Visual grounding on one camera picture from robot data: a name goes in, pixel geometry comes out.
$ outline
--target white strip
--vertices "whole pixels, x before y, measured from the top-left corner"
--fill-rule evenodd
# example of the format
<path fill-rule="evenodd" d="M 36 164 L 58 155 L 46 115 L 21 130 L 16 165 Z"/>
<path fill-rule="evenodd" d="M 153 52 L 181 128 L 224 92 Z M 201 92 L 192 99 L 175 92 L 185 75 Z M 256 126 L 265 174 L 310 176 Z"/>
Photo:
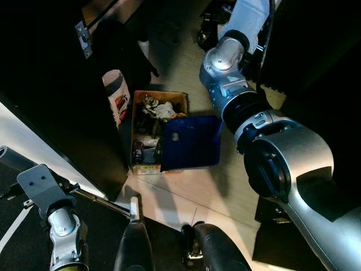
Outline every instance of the white strip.
<path fill-rule="evenodd" d="M 137 196 L 132 196 L 130 198 L 130 220 L 139 219 L 139 202 Z"/>
<path fill-rule="evenodd" d="M 32 208 L 33 208 L 33 206 L 31 206 L 28 209 L 23 209 L 20 212 L 20 214 L 17 216 L 15 221 L 11 224 L 10 228 L 7 230 L 7 232 L 3 236 L 3 238 L 1 238 L 1 241 L 0 241 L 0 253 L 2 252 L 2 250 L 4 249 L 7 242 L 10 240 L 10 238 L 12 237 L 12 235 L 14 234 L 16 229 L 20 226 L 20 224 L 24 221 L 24 219 L 26 218 L 26 216 L 28 215 L 28 213 L 30 212 L 30 210 Z"/>

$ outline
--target blue lid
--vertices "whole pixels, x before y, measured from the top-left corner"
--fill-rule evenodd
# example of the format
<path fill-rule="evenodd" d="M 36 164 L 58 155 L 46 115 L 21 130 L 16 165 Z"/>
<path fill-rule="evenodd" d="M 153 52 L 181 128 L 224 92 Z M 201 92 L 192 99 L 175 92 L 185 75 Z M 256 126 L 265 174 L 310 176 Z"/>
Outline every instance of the blue lid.
<path fill-rule="evenodd" d="M 161 171 L 218 164 L 221 130 L 222 120 L 215 116 L 168 122 L 163 137 Z"/>

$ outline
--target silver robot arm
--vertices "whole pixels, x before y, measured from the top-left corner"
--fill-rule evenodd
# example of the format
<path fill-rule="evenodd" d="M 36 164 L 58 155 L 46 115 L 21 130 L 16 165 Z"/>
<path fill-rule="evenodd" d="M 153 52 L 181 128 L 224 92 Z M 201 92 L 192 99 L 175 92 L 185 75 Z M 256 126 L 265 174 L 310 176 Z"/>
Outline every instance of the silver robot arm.
<path fill-rule="evenodd" d="M 286 211 L 327 269 L 361 270 L 361 207 L 332 180 L 330 148 L 318 134 L 273 110 L 241 74 L 269 8 L 268 0 L 236 2 L 218 45 L 205 55 L 200 80 L 235 135 L 251 187 Z"/>
<path fill-rule="evenodd" d="M 55 174 L 47 166 L 37 165 L 6 146 L 0 146 L 0 163 L 21 171 L 17 176 L 17 185 L 12 186 L 6 197 L 26 193 L 29 200 L 24 207 L 36 205 L 40 217 L 49 223 L 53 242 L 49 270 L 88 271 L 87 226 L 73 213 L 76 199 L 70 195 L 81 189 L 65 179 L 60 180 L 60 187 Z"/>

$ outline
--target metal hinge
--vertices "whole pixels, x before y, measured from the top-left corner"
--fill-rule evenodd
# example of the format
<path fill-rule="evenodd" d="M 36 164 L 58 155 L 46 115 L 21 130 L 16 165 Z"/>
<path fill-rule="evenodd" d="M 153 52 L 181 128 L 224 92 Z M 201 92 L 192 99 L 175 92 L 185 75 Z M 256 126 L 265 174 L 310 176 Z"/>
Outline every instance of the metal hinge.
<path fill-rule="evenodd" d="M 90 41 L 90 34 L 88 29 L 84 26 L 83 21 L 80 21 L 76 26 L 75 30 L 77 32 L 79 42 L 81 45 L 81 49 L 83 50 L 85 59 L 91 56 L 93 51 L 91 51 L 91 41 Z"/>

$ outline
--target metal rod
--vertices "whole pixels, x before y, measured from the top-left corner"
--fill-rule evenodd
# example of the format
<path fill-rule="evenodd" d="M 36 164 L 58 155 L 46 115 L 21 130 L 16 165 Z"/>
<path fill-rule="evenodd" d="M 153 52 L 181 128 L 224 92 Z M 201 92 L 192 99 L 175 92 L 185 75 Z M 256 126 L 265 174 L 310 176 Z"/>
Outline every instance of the metal rod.
<path fill-rule="evenodd" d="M 83 197 L 85 197 L 85 198 L 91 199 L 91 200 L 94 201 L 94 202 L 97 202 L 97 203 L 99 203 L 99 204 L 101 204 L 101 205 L 103 205 L 103 206 L 105 206 L 105 207 L 108 207 L 108 208 L 110 208 L 110 209 L 112 209 L 112 210 L 114 210 L 114 211 L 116 211 L 116 212 L 124 215 L 124 216 L 127 217 L 127 218 L 130 218 L 130 213 L 129 213 L 129 212 L 124 211 L 124 210 L 123 210 L 122 208 L 120 208 L 118 205 L 116 205 L 116 204 L 114 204 L 114 203 L 112 203 L 112 202 L 109 202 L 109 201 L 107 201 L 107 200 L 105 200 L 105 199 L 99 198 L 99 197 L 93 195 L 92 193 L 89 193 L 89 192 L 87 192 L 87 191 L 85 191 L 85 190 L 82 190 L 82 189 L 78 189 L 78 190 L 76 191 L 76 194 L 78 194 L 78 195 L 80 195 L 80 196 L 83 196 Z"/>

